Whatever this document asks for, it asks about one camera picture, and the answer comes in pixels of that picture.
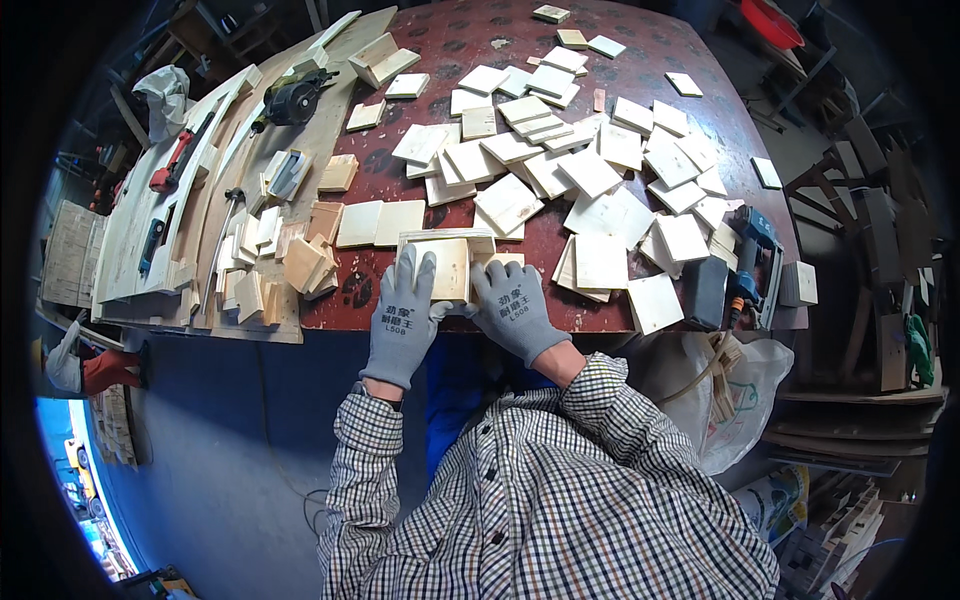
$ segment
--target red plastic basin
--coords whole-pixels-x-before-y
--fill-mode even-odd
[[[805,45],[790,21],[763,0],[742,0],[740,11],[767,41],[781,50]]]

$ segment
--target checkered shirt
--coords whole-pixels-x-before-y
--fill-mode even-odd
[[[773,550],[626,378],[596,353],[565,391],[504,395],[398,525],[403,416],[348,395],[323,597],[773,598]]]

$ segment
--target gray work glove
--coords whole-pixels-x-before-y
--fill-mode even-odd
[[[533,265],[521,268],[520,263],[512,261],[504,268],[494,260],[484,272],[475,262],[470,267],[470,282],[480,303],[468,304],[464,316],[487,337],[522,358],[527,369],[541,352],[571,339],[569,333],[550,324],[540,274]]]
[[[437,337],[437,325],[453,302],[430,305],[437,257],[423,256],[414,291],[414,263],[417,249],[407,244],[394,265],[380,279],[380,299],[370,322],[370,359],[360,377],[370,377],[410,390],[410,377],[423,362]]]

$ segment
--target red tabletop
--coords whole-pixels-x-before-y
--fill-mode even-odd
[[[638,104],[652,106],[661,100],[687,113],[691,129],[703,131],[713,140],[720,158],[719,168],[730,199],[742,198],[755,206],[777,229],[784,246],[784,262],[799,260],[797,239],[790,211],[782,192],[763,189],[750,162],[751,156],[769,157],[756,126],[740,101],[723,69],[696,32],[685,22],[670,16],[601,0],[580,0],[577,3],[552,2],[572,15],[557,25],[537,20],[531,11],[543,2],[496,0],[480,2],[442,2],[400,11],[388,31],[401,48],[409,48],[422,58],[407,73],[428,73],[430,82],[416,100],[388,101],[380,125],[364,132],[342,131],[334,154],[354,154],[360,171],[349,192],[323,194],[321,200],[356,204],[370,200],[396,202],[426,198],[423,179],[408,180],[405,162],[393,158],[391,152],[413,124],[433,125],[457,123],[460,117],[450,116],[450,91],[473,67],[486,64],[504,68],[511,64],[533,71],[527,57],[543,57],[558,45],[557,29],[579,29],[587,39],[604,35],[627,46],[616,59],[608,59],[592,50],[589,74],[577,78],[580,92],[566,110],[557,114],[568,123],[593,113],[593,90],[607,93],[607,114],[617,96]],[[703,90],[703,98],[680,96],[664,77],[667,71],[688,73]],[[358,81],[352,105],[375,104],[383,99],[387,85],[373,90]],[[512,100],[494,92],[493,103]],[[509,131],[499,111],[497,130]],[[636,174],[626,185],[652,210],[663,209],[645,184],[656,176],[647,170]],[[489,183],[479,184],[483,189]],[[610,302],[586,299],[550,281],[560,260],[566,237],[563,221],[573,205],[558,198],[545,201],[546,208],[526,223],[523,242],[501,242],[499,252],[523,252],[527,264],[543,275],[550,322],[566,331],[633,331],[634,323],[625,290],[614,291]],[[425,228],[468,228],[473,224],[473,200],[427,208]],[[337,272],[340,289],[330,296],[308,302],[300,314],[307,328],[369,329],[370,318],[379,293],[379,280],[394,261],[393,249],[337,251],[341,266]],[[660,269],[639,250],[629,253],[630,278],[651,276]],[[684,283],[675,282],[681,302]],[[779,307],[775,328],[806,328],[806,309]],[[676,324],[674,328],[684,328]],[[461,318],[446,319],[443,329],[470,330]]]

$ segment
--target wrist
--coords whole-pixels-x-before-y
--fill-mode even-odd
[[[566,389],[587,365],[587,358],[569,340],[563,340],[541,352],[530,366],[544,377]]]
[[[367,393],[375,398],[395,403],[400,403],[403,400],[404,390],[396,384],[370,377],[364,377],[361,381],[367,388]]]

